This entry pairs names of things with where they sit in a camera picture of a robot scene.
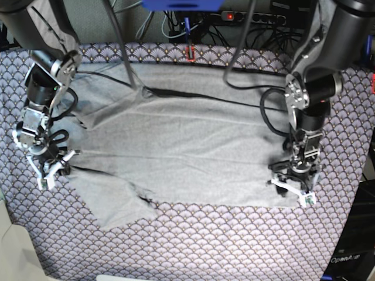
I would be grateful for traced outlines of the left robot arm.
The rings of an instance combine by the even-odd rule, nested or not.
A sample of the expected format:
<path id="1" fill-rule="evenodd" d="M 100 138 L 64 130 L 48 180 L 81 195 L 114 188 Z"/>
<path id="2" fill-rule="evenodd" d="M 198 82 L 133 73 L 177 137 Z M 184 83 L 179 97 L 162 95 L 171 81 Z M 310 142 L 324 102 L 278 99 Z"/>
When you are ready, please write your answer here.
<path id="1" fill-rule="evenodd" d="M 285 160 L 269 165 L 270 183 L 301 204 L 316 203 L 323 126 L 330 99 L 343 91 L 341 72 L 355 60 L 374 21 L 374 1 L 312 1 L 307 27 L 285 78 Z"/>

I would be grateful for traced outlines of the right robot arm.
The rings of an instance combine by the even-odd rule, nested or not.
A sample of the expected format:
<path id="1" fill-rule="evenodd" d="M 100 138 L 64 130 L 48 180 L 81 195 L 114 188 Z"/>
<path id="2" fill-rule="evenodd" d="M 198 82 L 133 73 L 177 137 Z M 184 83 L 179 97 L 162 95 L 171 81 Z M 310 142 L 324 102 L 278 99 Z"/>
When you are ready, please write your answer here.
<path id="1" fill-rule="evenodd" d="M 51 132 L 54 123 L 71 113 L 78 102 L 70 83 L 81 63 L 79 40 L 64 2 L 1 1 L 1 21 L 33 59 L 13 139 L 27 150 L 28 161 L 41 180 L 55 173 L 68 175 L 73 152 L 61 144 L 69 133 L 64 129 Z"/>

